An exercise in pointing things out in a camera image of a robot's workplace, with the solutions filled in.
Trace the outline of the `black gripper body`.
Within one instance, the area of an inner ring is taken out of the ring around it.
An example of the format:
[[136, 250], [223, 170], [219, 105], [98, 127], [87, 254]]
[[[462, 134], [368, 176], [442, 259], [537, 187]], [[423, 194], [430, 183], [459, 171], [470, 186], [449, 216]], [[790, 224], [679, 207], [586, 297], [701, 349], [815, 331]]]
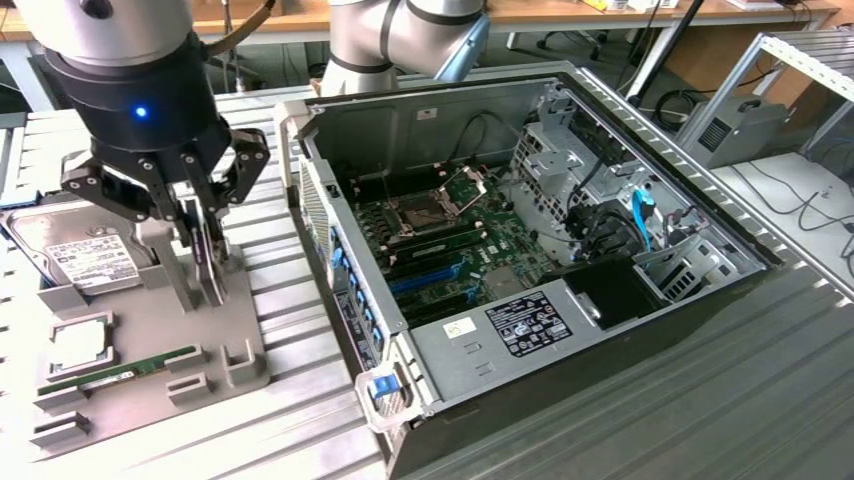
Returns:
[[152, 152], [198, 197], [198, 136], [228, 127], [220, 116], [196, 35], [164, 57], [132, 66], [87, 65], [50, 50], [47, 61], [91, 135], [91, 152]]

